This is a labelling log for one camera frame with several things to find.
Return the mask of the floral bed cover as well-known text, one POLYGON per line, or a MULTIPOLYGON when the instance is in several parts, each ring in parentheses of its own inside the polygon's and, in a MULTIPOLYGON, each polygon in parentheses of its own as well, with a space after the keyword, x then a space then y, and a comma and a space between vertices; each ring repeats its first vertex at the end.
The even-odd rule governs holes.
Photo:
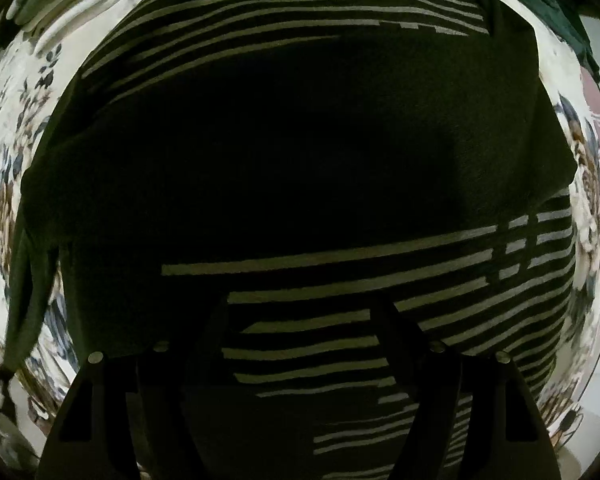
MULTIPOLYGON (((46 122, 61 93, 86 56, 102 44, 127 15, 147 0, 121 0, 41 55, 18 40, 0 65, 0 338, 6 328, 9 271, 15 247, 21 180, 40 144, 46 122)), ((400 257, 426 292, 426 303, 454 300, 486 286, 483 270, 492 257, 508 263, 495 273, 498 281, 520 278, 539 294, 546 315, 525 325, 513 338, 517 362, 533 393, 550 377, 558 348, 557 334, 566 305, 588 292, 590 305, 600 296, 600 161, 597 134, 584 102, 576 60, 555 34, 540 24, 518 0, 498 0, 503 15, 527 21, 538 35, 540 75, 556 108, 571 151, 578 160, 573 184, 562 196, 505 229, 455 233, 445 240, 418 244, 400 257)), ((345 384, 340 375, 304 376, 279 358, 255 359, 229 353, 226 366, 233 400, 245 400, 270 415, 308 416, 336 422, 347 408, 386 408, 402 400, 392 379, 345 384)))

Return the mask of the dark striped sweater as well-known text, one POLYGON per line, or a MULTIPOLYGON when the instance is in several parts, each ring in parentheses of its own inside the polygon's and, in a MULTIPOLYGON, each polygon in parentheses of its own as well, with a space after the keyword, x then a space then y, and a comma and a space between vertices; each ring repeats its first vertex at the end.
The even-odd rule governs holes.
POLYGON ((505 229, 577 165, 535 33, 498 0, 147 0, 76 72, 22 177, 4 365, 61 281, 80 369, 171 349, 179 479, 393 479, 417 403, 379 345, 394 304, 464 356, 546 311, 520 278, 426 303, 400 257, 505 229), (229 353, 402 400, 336 422, 233 400, 229 353))

